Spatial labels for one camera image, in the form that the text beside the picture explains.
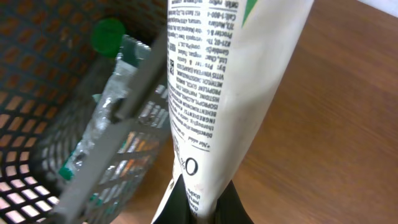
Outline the green capped bottle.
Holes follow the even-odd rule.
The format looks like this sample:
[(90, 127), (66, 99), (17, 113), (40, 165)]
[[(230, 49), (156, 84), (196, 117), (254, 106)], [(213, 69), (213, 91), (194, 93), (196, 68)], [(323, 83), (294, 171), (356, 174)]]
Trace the green capped bottle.
[(125, 33), (126, 29), (120, 20), (107, 17), (95, 24), (91, 33), (90, 44), (102, 56), (115, 58)]

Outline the green 3M gloves packet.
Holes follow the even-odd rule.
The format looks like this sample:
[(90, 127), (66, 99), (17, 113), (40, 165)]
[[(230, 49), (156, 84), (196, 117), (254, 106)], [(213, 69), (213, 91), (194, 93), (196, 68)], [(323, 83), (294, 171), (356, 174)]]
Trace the green 3M gloves packet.
[(72, 180), (81, 169), (90, 151), (94, 149), (95, 142), (111, 124), (113, 112), (118, 109), (121, 101), (127, 97), (130, 91), (128, 83), (137, 72), (140, 62), (146, 59), (149, 54), (150, 47), (148, 45), (129, 35), (122, 37), (113, 74), (108, 79), (102, 94), (98, 97), (96, 108), (86, 126), (82, 139), (59, 170), (59, 174), (65, 180)]

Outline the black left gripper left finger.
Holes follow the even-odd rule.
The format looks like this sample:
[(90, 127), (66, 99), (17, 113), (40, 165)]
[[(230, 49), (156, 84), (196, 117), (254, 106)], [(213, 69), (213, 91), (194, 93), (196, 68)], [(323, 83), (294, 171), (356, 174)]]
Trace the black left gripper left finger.
[(174, 182), (171, 193), (165, 196), (155, 214), (153, 224), (197, 224), (194, 216), (197, 200), (186, 186), (181, 174)]

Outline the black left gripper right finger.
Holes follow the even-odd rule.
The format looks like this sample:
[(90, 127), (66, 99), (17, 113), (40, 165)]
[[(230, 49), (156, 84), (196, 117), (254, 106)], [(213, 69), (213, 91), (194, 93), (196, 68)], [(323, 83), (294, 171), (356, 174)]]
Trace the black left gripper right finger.
[(216, 224), (254, 224), (246, 213), (231, 180), (217, 201)]

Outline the white cream tube gold cap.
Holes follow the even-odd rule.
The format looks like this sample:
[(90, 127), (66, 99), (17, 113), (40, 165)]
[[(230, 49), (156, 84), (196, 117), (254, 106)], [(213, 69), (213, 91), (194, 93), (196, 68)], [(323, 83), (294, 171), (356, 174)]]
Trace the white cream tube gold cap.
[(167, 59), (173, 176), (215, 223), (269, 109), (313, 0), (169, 1)]

